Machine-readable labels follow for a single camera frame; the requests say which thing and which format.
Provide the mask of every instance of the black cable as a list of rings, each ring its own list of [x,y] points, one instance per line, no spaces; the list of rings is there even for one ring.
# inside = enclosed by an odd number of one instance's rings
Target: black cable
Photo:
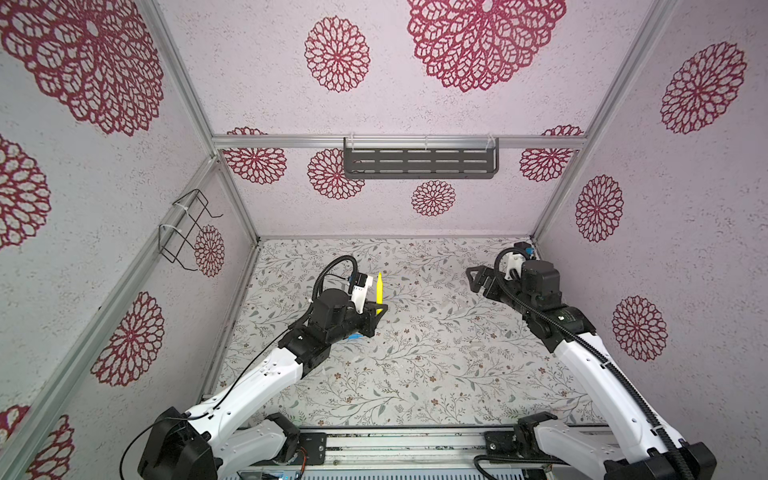
[[[275,341],[277,341],[277,340],[278,340],[278,339],[279,339],[281,336],[283,336],[283,334],[285,334],[285,333],[286,333],[288,330],[290,330],[290,327],[289,327],[289,328],[286,328],[286,329],[283,331],[283,333],[281,333],[280,335],[276,336],[276,337],[275,337],[274,339],[272,339],[272,340],[271,340],[269,343],[267,343],[267,345],[266,345],[266,346],[264,346],[264,349],[263,349],[263,350],[261,350],[261,352],[259,352],[259,353],[258,353],[256,356],[254,356],[254,357],[251,359],[251,361],[250,361],[250,362],[248,362],[248,365],[246,365],[246,367],[243,369],[243,371],[242,371],[242,372],[240,372],[240,374],[237,376],[237,378],[235,379],[235,381],[234,381],[234,382],[232,382],[232,386],[230,387],[230,389],[229,389],[229,390],[227,390],[227,392],[226,392],[226,393],[224,393],[224,395],[221,397],[221,399],[219,399],[219,401],[218,401],[218,402],[216,403],[216,405],[215,405],[215,406],[214,406],[214,407],[211,409],[211,411],[213,411],[213,410],[215,410],[215,409],[219,408],[219,405],[221,405],[221,403],[222,403],[222,402],[223,402],[223,401],[224,401],[224,400],[225,400],[225,399],[226,399],[226,398],[229,396],[229,394],[232,392],[232,390],[234,390],[234,389],[235,389],[235,385],[237,384],[237,382],[239,382],[239,381],[240,381],[240,379],[241,379],[241,378],[243,378],[243,375],[245,375],[245,372],[247,372],[247,371],[248,371],[248,369],[250,368],[250,366],[252,366],[252,365],[253,365],[253,362],[256,362],[256,360],[257,360],[257,359],[258,359],[260,356],[262,356],[262,354],[263,354],[264,352],[266,352],[266,349],[270,348],[270,345],[272,345],[273,343],[275,343]],[[125,477],[123,476],[123,462],[125,462],[125,456],[128,454],[128,450],[130,450],[130,449],[131,449],[131,447],[133,446],[133,444],[134,444],[134,443],[136,443],[136,441],[137,441],[137,440],[138,440],[138,439],[139,439],[139,438],[140,438],[140,437],[141,437],[141,436],[142,436],[144,433],[146,433],[146,432],[147,432],[147,430],[151,429],[152,427],[154,427],[155,425],[157,425],[157,424],[159,424],[159,423],[162,423],[162,422],[164,422],[165,420],[186,420],[186,421],[188,421],[188,422],[189,422],[189,421],[191,421],[191,420],[199,420],[199,419],[202,419],[204,416],[206,416],[206,415],[209,415],[209,414],[210,414],[210,412],[205,412],[203,415],[198,415],[198,416],[196,416],[196,417],[190,416],[190,417],[186,417],[186,418],[184,418],[184,417],[180,417],[180,418],[177,418],[177,417],[165,417],[164,419],[160,419],[160,420],[157,420],[155,423],[153,423],[152,425],[149,425],[149,426],[148,426],[146,429],[144,429],[144,430],[142,430],[141,432],[139,432],[139,434],[138,434],[138,435],[136,435],[136,436],[134,437],[134,439],[133,439],[133,440],[131,440],[131,443],[129,443],[129,444],[128,444],[128,446],[127,446],[127,447],[125,447],[125,450],[123,450],[123,455],[120,457],[120,468],[119,468],[119,471],[120,471],[120,480],[125,480]]]
[[[618,380],[619,383],[627,390],[627,393],[629,393],[629,395],[632,397],[635,403],[637,403],[637,406],[640,407],[640,410],[643,411],[643,414],[645,415],[645,418],[650,423],[651,428],[653,428],[656,431],[657,435],[661,437],[661,441],[664,443],[664,446],[667,447],[667,451],[669,452],[670,457],[672,458],[673,467],[675,468],[675,470],[677,470],[677,472],[680,474],[683,480],[695,480],[694,474],[691,473],[690,468],[688,467],[688,464],[685,462],[685,460],[683,460],[683,456],[677,450],[677,447],[674,445],[674,442],[670,438],[667,431],[664,429],[664,427],[661,426],[661,422],[659,422],[659,418],[656,417],[656,414],[654,413],[654,411],[650,409],[650,406],[647,404],[645,399],[643,399],[643,397],[640,395],[637,389],[634,388],[634,386],[627,379],[627,377],[625,377],[624,374],[621,373],[621,371],[612,362],[609,362],[608,358],[602,353],[600,353],[599,350],[595,349],[588,342],[586,342],[585,340],[573,334],[570,330],[566,329],[559,322],[552,320],[551,318],[546,316],[543,312],[528,305],[523,300],[520,300],[515,294],[512,293],[509,287],[507,287],[507,284],[504,280],[504,275],[502,275],[502,272],[500,271],[499,267],[502,264],[502,258],[504,257],[504,255],[506,255],[508,252],[516,251],[516,250],[520,250],[520,249],[515,249],[514,247],[505,248],[496,256],[496,261],[493,264],[496,283],[498,283],[502,291],[513,302],[516,302],[517,304],[523,306],[528,312],[533,313],[538,318],[544,320],[546,323],[549,323],[554,328],[560,330],[564,337],[575,341],[578,345],[584,347],[589,353],[591,353],[595,358],[597,358],[600,361],[600,364],[603,365],[606,369],[608,369],[608,371],[610,371],[614,375],[614,377],[616,377],[616,380]]]
[[[333,267],[338,265],[341,262],[350,262],[352,264],[352,276],[351,278],[354,279],[355,276],[357,276],[357,260],[352,255],[342,255],[341,257],[336,258],[334,261],[326,265],[325,268],[323,268],[323,271],[320,272],[320,275],[317,276],[317,280],[315,280],[315,286],[312,288],[312,300],[317,300],[318,295],[320,295],[323,292],[323,279],[325,279],[328,272],[330,272]],[[352,288],[354,285],[352,282],[349,282],[349,291],[347,293],[352,293]]]
[[[475,468],[478,472],[480,472],[480,475],[486,477],[488,480],[498,480],[496,477],[488,473],[483,467],[480,466],[480,462],[483,460],[489,460],[493,462],[504,462],[504,463],[540,463],[542,465],[567,465],[567,463],[563,462],[559,458],[553,458],[551,460],[531,460],[528,458],[516,458],[516,457],[508,457],[505,455],[477,455],[472,459],[472,463],[475,464]]]

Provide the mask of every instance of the white arm segment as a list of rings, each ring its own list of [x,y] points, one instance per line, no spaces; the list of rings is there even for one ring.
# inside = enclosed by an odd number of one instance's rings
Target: white arm segment
[[[624,454],[616,445],[601,442],[605,435],[587,435],[562,420],[547,420],[535,427],[536,444],[550,455],[576,468],[592,480],[603,480],[606,460],[621,460]]]
[[[352,288],[352,295],[350,299],[355,304],[355,310],[357,313],[362,313],[362,305],[366,302],[366,296],[368,295],[368,289],[373,285],[373,275],[366,275],[366,285],[357,286]]]
[[[611,363],[616,365],[614,360],[608,354],[608,351],[605,349],[603,341],[599,336],[591,335],[590,333],[582,333],[579,337],[592,345],[600,353],[605,355]],[[576,377],[576,380],[578,380],[587,391],[587,394],[611,427],[611,431],[613,431],[614,436],[621,447],[621,452],[628,462],[634,463],[648,458],[649,455],[647,451],[651,448],[655,448],[660,453],[667,451],[667,447],[664,446],[661,438],[656,436],[655,432],[651,431],[650,423],[645,419],[645,415],[642,410],[640,410],[640,406],[635,403],[629,392],[624,389],[616,377],[614,377],[608,369],[605,369],[600,365],[597,358],[592,356],[584,347],[578,345],[576,342],[561,342],[554,350],[554,354],[568,367],[568,370],[571,371],[573,376]],[[680,447],[680,439],[682,439],[683,436],[665,422],[655,410],[653,411],[656,414],[656,417],[659,418],[661,425],[672,438],[675,446]],[[549,455],[554,455],[568,463],[575,462],[575,460],[573,460],[573,452],[570,452],[569,454],[567,449],[561,449],[563,445],[566,444],[553,443],[553,439],[548,438],[551,437],[553,432],[550,432],[550,435],[548,435],[544,433],[545,429],[540,429],[540,427],[548,426],[550,422],[557,421],[542,422],[535,429],[536,441],[539,444],[539,447]]]
[[[229,442],[235,430],[280,390],[301,380],[302,372],[303,366],[296,363],[296,356],[289,350],[274,349],[261,364],[240,379],[232,393],[216,410],[211,409],[232,387],[221,390],[205,402],[187,410],[193,417],[208,414],[202,419],[191,420],[190,425],[200,434],[210,433],[208,444],[214,450],[214,455],[219,456],[217,450],[225,442]]]
[[[219,478],[229,475],[262,460],[274,458],[286,440],[283,429],[271,420],[264,420],[248,430],[242,430],[229,437],[214,451],[223,464],[217,474]]]
[[[512,269],[515,269],[515,272],[518,273],[518,277],[522,275],[523,262],[525,262],[525,257],[523,257],[520,253],[507,253],[504,255],[502,262],[504,265],[506,265],[504,267],[505,279],[512,280],[512,275],[509,274],[510,270]]]

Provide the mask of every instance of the black joint housing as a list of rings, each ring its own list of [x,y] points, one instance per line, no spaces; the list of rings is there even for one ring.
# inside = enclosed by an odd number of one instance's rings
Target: black joint housing
[[[266,419],[275,422],[286,436],[283,447],[273,460],[277,463],[288,463],[293,458],[293,455],[296,454],[296,448],[299,446],[299,427],[295,426],[282,413],[273,413],[267,416]]]
[[[221,459],[214,458],[205,438],[180,417],[174,407],[157,417],[163,421],[152,427],[137,468],[144,480],[217,478]]]
[[[711,480],[717,467],[715,455],[702,442],[683,445],[677,451],[690,468],[696,480]],[[626,460],[606,460],[605,480],[679,480],[680,475],[672,466],[669,452],[652,455],[635,463]]]

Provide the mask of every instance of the metal bar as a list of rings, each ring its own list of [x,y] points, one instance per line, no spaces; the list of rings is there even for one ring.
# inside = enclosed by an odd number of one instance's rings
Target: metal bar
[[[302,433],[326,433],[327,435],[340,436],[353,441],[352,436],[344,435],[483,435],[485,432],[511,430],[514,425],[452,425],[452,426],[423,426],[423,427],[325,427],[325,428],[301,428]]]
[[[540,240],[553,224],[558,211],[581,176],[581,172],[589,164],[592,152],[607,133],[611,120],[616,116],[632,85],[640,76],[650,53],[661,39],[677,4],[678,0],[655,0],[650,7],[624,62],[619,67],[613,83],[608,88],[605,98],[587,129],[586,145],[571,157],[547,206],[541,212],[532,234],[534,238]]]
[[[197,169],[184,191],[200,188],[210,178],[216,164],[207,158]],[[184,209],[172,207],[161,223],[177,224],[184,217]],[[167,229],[170,236],[172,229]],[[54,429],[59,416],[68,405],[82,377],[96,360],[109,336],[117,329],[128,306],[134,301],[144,281],[149,277],[160,253],[153,234],[142,246],[117,285],[85,327],[66,357],[59,363],[51,378],[37,395],[15,434],[3,445],[0,455],[0,478],[24,478],[27,467],[42,448],[48,434]]]
[[[509,240],[528,240],[531,237],[529,233],[509,233],[499,235],[372,235],[370,233],[353,233],[343,235],[263,235],[259,237],[261,241],[265,240],[355,240],[359,238],[372,239],[429,239],[429,238],[508,238]]]
[[[259,259],[260,248],[254,243],[251,245],[250,253],[245,262],[245,268],[240,275],[240,279],[237,282],[237,290],[232,297],[230,308],[227,311],[227,322],[221,333],[219,334],[216,342],[216,349],[214,350],[214,356],[209,362],[210,368],[205,376],[203,382],[203,390],[200,392],[200,398],[206,393],[213,394],[217,390],[216,381],[219,377],[219,371],[221,370],[221,363],[224,361],[224,357],[227,355],[227,348],[232,340],[230,334],[232,328],[234,328],[237,319],[240,318],[240,306],[243,305],[246,293],[248,291],[248,284],[253,276],[253,270],[256,268],[256,262]]]
[[[205,112],[203,111],[200,100],[195,94],[192,81],[189,78],[187,69],[184,67],[184,61],[181,59],[181,55],[179,55],[176,44],[170,35],[170,31],[168,29],[167,23],[165,22],[165,19],[163,18],[160,7],[157,5],[155,0],[137,0],[136,6],[139,10],[139,13],[141,14],[141,17],[144,19],[144,23],[147,25],[147,30],[149,30],[150,34],[152,35],[155,46],[157,46],[157,50],[163,60],[165,67],[164,72],[168,74],[172,82],[176,85],[178,93],[181,97],[181,103],[184,104],[184,108],[187,110],[187,114],[192,120],[192,125],[197,132],[197,136],[200,137],[200,139],[205,144],[206,148],[208,149],[208,153],[211,156],[217,156],[221,164],[226,167],[227,164],[223,161],[223,158],[221,158],[211,138],[212,134],[210,130],[210,124],[208,123],[208,120],[205,116]],[[233,199],[235,211],[238,215],[240,215],[241,220],[245,224],[251,240],[255,242],[258,237],[258,233],[254,226],[253,220],[251,220],[250,215],[248,214],[248,210],[245,208],[245,204],[243,203],[243,199],[240,196],[240,192],[235,186],[232,174],[229,172],[229,168],[225,168],[225,170],[227,171],[226,174],[229,177],[227,186],[231,190],[228,193]]]
[[[356,437],[354,442],[348,442],[343,438],[328,437],[326,448],[345,447],[345,450],[370,449],[372,447],[386,448],[423,448],[434,446],[441,447],[485,447],[485,440],[480,435],[440,435],[439,437],[427,435],[391,435],[385,437]]]
[[[489,146],[487,135],[223,135],[213,136],[214,146],[227,148],[344,148],[344,138],[355,149],[365,148],[474,148]],[[500,148],[581,148],[583,136],[493,135]]]
[[[525,480],[527,478],[522,469],[517,465],[483,462],[482,466],[484,470],[499,480]],[[222,478],[222,480],[249,480],[251,478],[249,475],[253,475],[252,478],[261,478],[262,468],[251,468],[240,471],[245,476],[235,474]],[[330,467],[324,465],[317,467],[312,465],[306,467],[302,478],[305,480],[482,480],[483,477],[480,475],[480,472],[468,472],[468,470],[474,470],[474,468],[471,462],[469,465],[460,465],[454,468],[441,468],[441,466],[434,465],[409,465],[407,463],[399,463],[397,465],[382,464],[377,465],[375,468],[354,468],[348,465],[332,465]],[[533,468],[541,468],[541,465],[536,465]],[[294,478],[295,472],[298,472],[300,469],[301,465],[271,465],[264,467],[263,471],[280,475],[282,480],[291,480]]]
[[[149,30],[154,44],[162,58],[165,68],[163,72],[171,78],[175,84],[178,94],[181,97],[181,103],[187,109],[192,124],[197,132],[197,135],[208,146],[211,153],[214,152],[213,142],[211,142],[211,131],[208,127],[208,121],[203,112],[203,108],[200,106],[200,101],[195,95],[192,82],[187,75],[187,70],[184,68],[184,63],[181,60],[181,56],[178,54],[176,45],[173,38],[170,36],[168,26],[163,19],[163,14],[160,11],[160,7],[157,6],[154,0],[137,0],[136,7],[138,8],[141,17],[144,19],[144,23]]]

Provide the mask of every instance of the aluminum rail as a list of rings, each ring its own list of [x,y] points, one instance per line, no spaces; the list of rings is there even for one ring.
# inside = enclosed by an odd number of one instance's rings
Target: aluminum rail
[[[470,468],[477,455],[486,454],[485,433],[510,431],[513,425],[415,427],[415,428],[330,428],[301,429],[302,433],[328,435],[323,465],[307,470],[332,471],[340,468],[355,470],[389,470],[417,468]],[[580,425],[572,427],[589,435],[599,435],[606,444],[616,442],[607,425]],[[514,464],[515,468],[541,468],[540,463]],[[254,465],[244,472],[275,472],[291,470],[285,465]],[[573,469],[567,465],[553,465],[555,469]]]
[[[344,138],[351,148],[472,148],[493,146],[498,138],[500,148],[570,148],[579,149],[586,143],[583,136],[551,135],[214,135],[218,149],[229,148],[344,148]]]

